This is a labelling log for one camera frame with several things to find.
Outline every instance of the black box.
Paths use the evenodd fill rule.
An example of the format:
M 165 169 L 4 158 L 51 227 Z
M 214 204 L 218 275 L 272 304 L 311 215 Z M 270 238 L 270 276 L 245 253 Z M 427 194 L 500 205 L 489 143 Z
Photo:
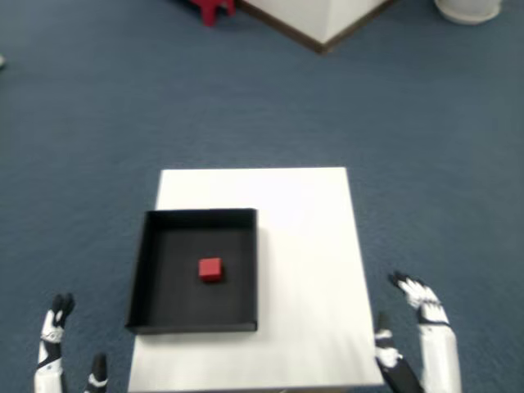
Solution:
M 224 277 L 198 277 L 202 258 Z M 146 213 L 125 326 L 137 334 L 257 329 L 256 210 Z

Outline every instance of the red block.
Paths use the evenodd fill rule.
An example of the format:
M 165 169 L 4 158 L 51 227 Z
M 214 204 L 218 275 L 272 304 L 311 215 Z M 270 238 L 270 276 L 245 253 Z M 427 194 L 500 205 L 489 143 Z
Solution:
M 205 282 L 216 282 L 222 279 L 222 260 L 204 258 L 198 261 L 198 276 Z

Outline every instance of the white table top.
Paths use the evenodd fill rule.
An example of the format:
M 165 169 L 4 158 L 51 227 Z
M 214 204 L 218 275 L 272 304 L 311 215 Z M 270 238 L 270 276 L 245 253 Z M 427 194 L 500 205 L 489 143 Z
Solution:
M 164 170 L 158 210 L 253 207 L 259 330 L 137 336 L 130 392 L 382 383 L 345 168 Z

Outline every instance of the white bucket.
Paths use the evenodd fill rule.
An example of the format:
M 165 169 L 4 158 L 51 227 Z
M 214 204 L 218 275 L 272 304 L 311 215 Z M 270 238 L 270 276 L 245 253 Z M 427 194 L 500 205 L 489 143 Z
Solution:
M 444 18 L 461 25 L 478 25 L 500 13 L 502 0 L 435 0 Z

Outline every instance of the white robotic arm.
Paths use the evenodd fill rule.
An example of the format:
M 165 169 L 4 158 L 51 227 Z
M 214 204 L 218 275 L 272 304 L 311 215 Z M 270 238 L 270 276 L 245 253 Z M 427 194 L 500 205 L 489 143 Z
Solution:
M 66 319 L 73 311 L 75 301 L 71 294 L 57 295 L 43 321 L 38 367 L 34 374 L 34 393 L 67 393 L 62 368 L 61 340 Z M 106 356 L 98 354 L 93 360 L 91 374 L 84 393 L 106 393 Z
M 417 312 L 424 369 L 422 383 L 418 384 L 411 367 L 395 348 L 382 317 L 375 335 L 382 375 L 398 393 L 462 393 L 457 341 L 438 297 L 424 282 L 404 274 L 395 273 L 390 281 L 402 290 Z

